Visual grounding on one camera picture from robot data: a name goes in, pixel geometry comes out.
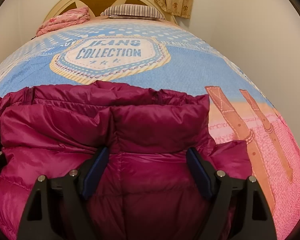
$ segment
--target folded pink blanket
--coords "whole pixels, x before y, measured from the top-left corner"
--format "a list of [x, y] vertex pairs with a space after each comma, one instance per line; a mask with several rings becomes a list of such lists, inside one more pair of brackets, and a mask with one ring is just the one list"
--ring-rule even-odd
[[36, 36], [59, 30], [68, 26], [77, 25], [90, 20], [88, 7], [81, 7], [66, 11], [64, 14], [58, 15], [45, 21], [37, 30]]

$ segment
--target white wall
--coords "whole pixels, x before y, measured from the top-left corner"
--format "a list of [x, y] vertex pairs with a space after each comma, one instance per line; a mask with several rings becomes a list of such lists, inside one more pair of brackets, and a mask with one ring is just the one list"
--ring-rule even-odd
[[35, 36], [59, 0], [5, 0], [0, 7], [0, 63]]
[[180, 20], [263, 91], [300, 146], [300, 17], [288, 0], [194, 0]]

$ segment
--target striped pillow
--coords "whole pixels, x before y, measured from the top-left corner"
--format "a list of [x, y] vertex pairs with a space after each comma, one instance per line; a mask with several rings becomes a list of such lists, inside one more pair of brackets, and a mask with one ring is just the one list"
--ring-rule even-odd
[[110, 6], [101, 16], [135, 16], [135, 17], [148, 17], [165, 20], [164, 16], [154, 7], [139, 4], [121, 4]]

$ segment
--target metal bolt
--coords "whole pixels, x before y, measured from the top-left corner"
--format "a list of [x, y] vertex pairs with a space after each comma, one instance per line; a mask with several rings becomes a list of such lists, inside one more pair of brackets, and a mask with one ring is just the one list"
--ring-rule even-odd
[[43, 182], [45, 179], [46, 179], [46, 176], [44, 176], [44, 175], [40, 175], [38, 177], [38, 181], [40, 181], [40, 182]]
[[226, 173], [225, 173], [224, 171], [222, 171], [222, 170], [217, 171], [217, 176], [218, 176], [218, 177], [222, 178], [222, 177], [224, 177], [225, 175], [226, 175]]
[[77, 170], [71, 170], [69, 172], [69, 175], [72, 176], [72, 177], [77, 176], [78, 175], [78, 171]]
[[249, 181], [252, 182], [252, 183], [254, 183], [254, 182], [257, 181], [257, 178], [255, 176], [250, 176], [249, 177]]

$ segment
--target magenta puffer jacket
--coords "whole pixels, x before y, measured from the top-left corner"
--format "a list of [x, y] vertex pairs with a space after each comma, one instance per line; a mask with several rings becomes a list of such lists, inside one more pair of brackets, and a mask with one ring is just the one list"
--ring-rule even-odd
[[110, 82], [24, 88], [0, 98], [8, 161], [0, 174], [0, 229], [16, 239], [39, 175], [64, 176], [106, 146], [109, 163], [87, 206], [103, 239], [192, 239], [209, 203], [187, 168], [186, 150], [196, 147], [231, 177], [252, 173], [246, 142], [216, 145], [208, 112], [208, 95]]

